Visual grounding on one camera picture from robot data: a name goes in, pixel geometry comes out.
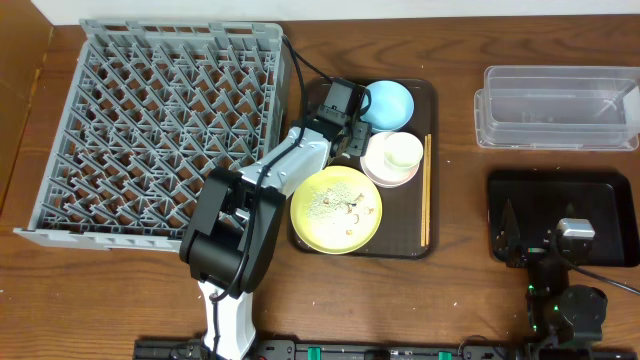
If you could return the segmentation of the pale green cup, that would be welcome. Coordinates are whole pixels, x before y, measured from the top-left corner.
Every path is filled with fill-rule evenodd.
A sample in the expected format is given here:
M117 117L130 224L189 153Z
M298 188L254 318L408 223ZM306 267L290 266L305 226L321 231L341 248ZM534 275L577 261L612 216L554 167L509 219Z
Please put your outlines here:
M383 144L385 163L391 168L408 170L418 165L423 157L422 142L407 132L389 135Z

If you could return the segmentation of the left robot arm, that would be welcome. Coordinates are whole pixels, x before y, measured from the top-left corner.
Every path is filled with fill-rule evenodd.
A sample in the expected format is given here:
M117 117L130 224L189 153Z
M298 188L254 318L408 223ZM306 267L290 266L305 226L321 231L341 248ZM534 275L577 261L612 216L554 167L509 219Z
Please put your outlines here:
M216 167L204 182L179 249L206 298L204 359L242 359L256 336L253 293L271 263L287 199L335 157L362 156L367 110L321 105L266 156L237 171Z

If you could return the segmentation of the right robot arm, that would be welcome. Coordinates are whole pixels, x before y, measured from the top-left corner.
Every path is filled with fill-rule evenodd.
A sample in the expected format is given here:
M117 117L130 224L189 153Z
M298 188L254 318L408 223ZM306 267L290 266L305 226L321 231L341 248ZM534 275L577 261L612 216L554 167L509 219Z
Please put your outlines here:
M572 285L569 272L578 271L593 247L595 230L586 219L563 218L540 246L526 246L515 211L504 206L493 248L510 268L528 273L528 321L535 336L524 341L511 359L592 359L592 344L603 337L608 299L595 287Z

